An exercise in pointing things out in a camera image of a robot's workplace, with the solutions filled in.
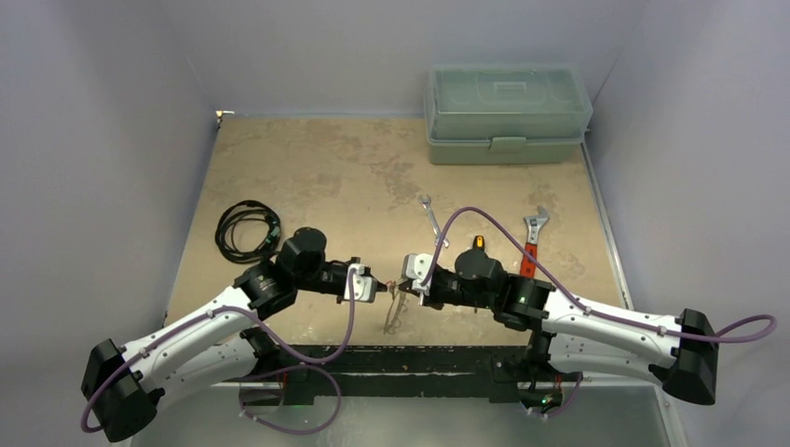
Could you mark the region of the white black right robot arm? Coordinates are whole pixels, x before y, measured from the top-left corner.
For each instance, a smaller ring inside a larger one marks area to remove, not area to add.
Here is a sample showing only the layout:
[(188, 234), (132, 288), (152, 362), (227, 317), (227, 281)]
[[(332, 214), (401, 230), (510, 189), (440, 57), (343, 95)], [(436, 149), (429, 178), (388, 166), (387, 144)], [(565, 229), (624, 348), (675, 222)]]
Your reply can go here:
[(719, 347), (700, 311), (658, 315), (569, 300), (550, 282), (509, 273), (477, 250), (459, 255), (455, 270), (434, 264), (430, 254), (408, 254), (398, 288), (423, 306), (486, 309), (505, 327), (530, 332), (523, 365), (534, 378), (605, 373), (658, 385), (685, 402), (715, 403)]

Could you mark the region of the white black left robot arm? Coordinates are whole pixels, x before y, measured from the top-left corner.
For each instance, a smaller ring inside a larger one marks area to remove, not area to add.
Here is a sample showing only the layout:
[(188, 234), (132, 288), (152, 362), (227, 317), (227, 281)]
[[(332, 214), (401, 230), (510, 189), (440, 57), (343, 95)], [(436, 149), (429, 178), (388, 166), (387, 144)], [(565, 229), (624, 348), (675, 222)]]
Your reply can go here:
[[(300, 228), (197, 310), (124, 345), (111, 339), (95, 345), (80, 387), (87, 401), (81, 430), (120, 442), (146, 428), (159, 410), (204, 387), (300, 370), (325, 374), (324, 365), (347, 350), (356, 306), (387, 289), (358, 257), (327, 260), (326, 246), (320, 230)], [(301, 291), (349, 304), (341, 344), (320, 357), (298, 351), (265, 323)]]

